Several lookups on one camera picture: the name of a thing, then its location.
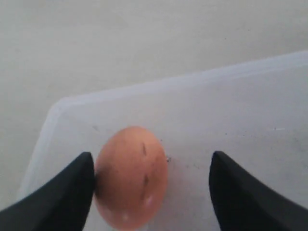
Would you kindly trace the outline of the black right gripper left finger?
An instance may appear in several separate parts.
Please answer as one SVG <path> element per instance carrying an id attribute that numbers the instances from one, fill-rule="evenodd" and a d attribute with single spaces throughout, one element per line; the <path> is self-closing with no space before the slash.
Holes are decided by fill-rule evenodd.
<path id="1" fill-rule="evenodd" d="M 95 188 L 90 152 L 81 153 L 42 187 L 0 212 L 2 231 L 81 231 Z"/>

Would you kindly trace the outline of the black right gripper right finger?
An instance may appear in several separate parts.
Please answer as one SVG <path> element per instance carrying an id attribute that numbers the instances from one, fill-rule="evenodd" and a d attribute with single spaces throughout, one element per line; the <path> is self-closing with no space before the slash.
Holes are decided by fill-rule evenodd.
<path id="1" fill-rule="evenodd" d="M 212 155 L 209 191 L 222 231 L 306 231 L 308 210 L 275 192 L 222 151 Z"/>

